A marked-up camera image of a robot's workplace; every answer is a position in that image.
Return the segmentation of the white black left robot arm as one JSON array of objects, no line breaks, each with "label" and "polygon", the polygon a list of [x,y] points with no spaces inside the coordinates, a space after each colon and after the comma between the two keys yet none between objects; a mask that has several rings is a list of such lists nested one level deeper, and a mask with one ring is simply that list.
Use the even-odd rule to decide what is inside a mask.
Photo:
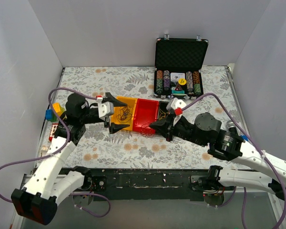
[{"label": "white black left robot arm", "polygon": [[15,189],[11,200],[20,216],[42,225],[48,225],[54,218],[58,206],[73,191],[89,191],[93,180],[90,170],[76,166],[65,178],[56,182],[66,159],[75,150],[86,131],[86,124],[103,123],[114,134],[127,125],[110,122],[115,107],[127,104],[114,98],[110,93],[97,97],[94,107],[88,105],[84,96],[72,93],[68,96],[65,112],[51,141],[50,148],[30,180],[22,189]]}]

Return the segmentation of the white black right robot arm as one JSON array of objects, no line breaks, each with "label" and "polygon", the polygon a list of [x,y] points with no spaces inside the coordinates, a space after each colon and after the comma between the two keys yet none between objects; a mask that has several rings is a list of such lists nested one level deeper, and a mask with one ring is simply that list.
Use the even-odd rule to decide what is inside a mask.
[{"label": "white black right robot arm", "polygon": [[286,161],[268,153],[261,155],[257,148],[241,136],[221,129],[221,121],[209,113],[199,114],[194,123],[175,115],[151,123],[168,142],[181,138],[199,146],[209,146],[208,154],[214,158],[250,167],[250,171],[237,171],[221,166],[210,166],[205,177],[192,182],[195,190],[209,191],[221,187],[248,187],[274,194],[286,199]]}]

